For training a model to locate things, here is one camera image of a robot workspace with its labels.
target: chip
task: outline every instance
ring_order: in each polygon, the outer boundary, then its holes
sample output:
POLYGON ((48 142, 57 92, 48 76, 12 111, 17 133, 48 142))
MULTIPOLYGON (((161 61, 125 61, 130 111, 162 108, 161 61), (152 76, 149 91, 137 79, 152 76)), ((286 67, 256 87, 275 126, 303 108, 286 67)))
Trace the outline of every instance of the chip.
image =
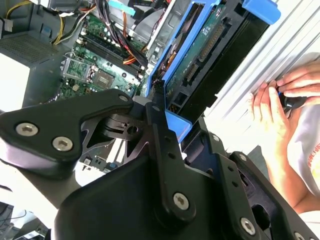
POLYGON ((115 76, 100 70, 95 75, 93 83, 103 89, 108 89, 111 87, 114 80, 115 76))

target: mounting hole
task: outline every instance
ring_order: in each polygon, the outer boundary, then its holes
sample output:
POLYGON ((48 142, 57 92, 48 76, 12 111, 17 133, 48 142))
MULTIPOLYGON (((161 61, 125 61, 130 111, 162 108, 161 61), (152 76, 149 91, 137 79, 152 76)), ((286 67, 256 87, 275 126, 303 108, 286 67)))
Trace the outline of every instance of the mounting hole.
POLYGON ((175 159, 175 158, 176 158, 176 155, 174 155, 174 154, 171 153, 171 152, 168 152, 168 156, 169 156, 169 158, 171 158, 171 159, 175 159))
POLYGON ((138 130, 139 129, 136 126, 131 126, 128 128, 127 132, 128 132, 128 134, 135 134, 138 132, 138 130))
POLYGON ((238 183, 236 183, 235 181, 232 181, 232 185, 235 186, 236 188, 239 186, 238 183))
POLYGON ((171 143, 171 139, 170 139, 170 137, 165 136, 165 137, 164 137, 164 139, 165 139, 168 143, 171 143))

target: motherboard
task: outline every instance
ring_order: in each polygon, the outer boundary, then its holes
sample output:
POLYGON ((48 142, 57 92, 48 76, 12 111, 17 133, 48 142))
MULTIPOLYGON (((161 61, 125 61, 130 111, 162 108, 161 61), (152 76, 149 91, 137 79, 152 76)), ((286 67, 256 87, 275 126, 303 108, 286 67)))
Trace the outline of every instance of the motherboard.
MULTIPOLYGON (((130 42, 138 49, 146 44, 133 37, 130 42)), ((133 97, 145 79, 145 71, 138 62, 123 64, 129 57, 112 41, 104 23, 94 15, 88 15, 72 51, 66 53, 62 62, 62 81, 54 100, 107 89, 119 89, 133 97)))

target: silver screw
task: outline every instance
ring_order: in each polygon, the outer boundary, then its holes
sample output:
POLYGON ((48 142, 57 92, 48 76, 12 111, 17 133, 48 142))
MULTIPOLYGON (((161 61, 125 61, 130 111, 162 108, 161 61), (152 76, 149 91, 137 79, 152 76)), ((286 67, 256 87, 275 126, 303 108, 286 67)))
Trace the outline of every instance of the silver screw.
POLYGON ((152 106, 152 108, 158 112, 160 111, 160 108, 158 108, 157 106, 152 106))
POLYGON ((250 234, 251 236, 256 234, 256 229, 254 227, 254 225, 252 224, 252 222, 250 222, 249 219, 242 217, 240 219, 241 225, 243 227, 243 229, 250 234))
POLYGON ((128 98, 126 98, 125 96, 119 95, 119 98, 120 98, 122 101, 128 102, 128 98))
POLYGON ((245 155, 239 154, 239 157, 240 157, 243 161, 247 161, 247 158, 245 157, 245 155))
POLYGON ((67 152, 72 149, 74 144, 69 138, 65 136, 58 136, 52 141, 52 145, 58 151, 67 152))
POLYGON ((173 202, 181 210, 187 210, 189 208, 189 201, 187 197, 180 192, 176 192, 173 195, 173 202))
POLYGON ((34 124, 29 122, 20 123, 18 126, 16 126, 15 130, 19 135, 25 137, 34 136, 39 131, 39 129, 34 124))
POLYGON ((216 135, 213 134, 212 137, 213 137, 213 139, 214 139, 215 141, 217 141, 217 142, 220 141, 220 139, 219 139, 216 135))
POLYGON ((298 232, 294 232, 294 236, 296 240, 305 240, 304 237, 298 232))

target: expansion slot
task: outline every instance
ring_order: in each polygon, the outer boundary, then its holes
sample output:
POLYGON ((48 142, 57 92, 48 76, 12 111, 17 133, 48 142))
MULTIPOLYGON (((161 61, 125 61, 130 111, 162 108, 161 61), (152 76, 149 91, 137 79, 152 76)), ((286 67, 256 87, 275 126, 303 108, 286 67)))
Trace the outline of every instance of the expansion slot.
POLYGON ((115 49, 115 46, 109 45, 106 42, 103 42, 102 40, 91 35, 84 36, 84 39, 86 40, 86 49, 100 56, 101 58, 108 60, 117 67, 122 68, 129 74, 133 76, 137 75, 137 72, 140 70, 139 66, 135 64, 124 65, 124 57, 120 49, 115 49))
POLYGON ((208 54, 210 53, 210 51, 212 50, 212 48, 214 47, 214 45, 216 44, 216 42, 218 41, 218 39, 220 38, 221 34, 224 32, 224 30, 226 29, 226 25, 224 23, 221 23, 217 30, 211 35, 210 39, 208 40, 208 42, 205 44, 204 49, 202 49, 202 51, 199 54, 198 59, 203 62, 208 54))

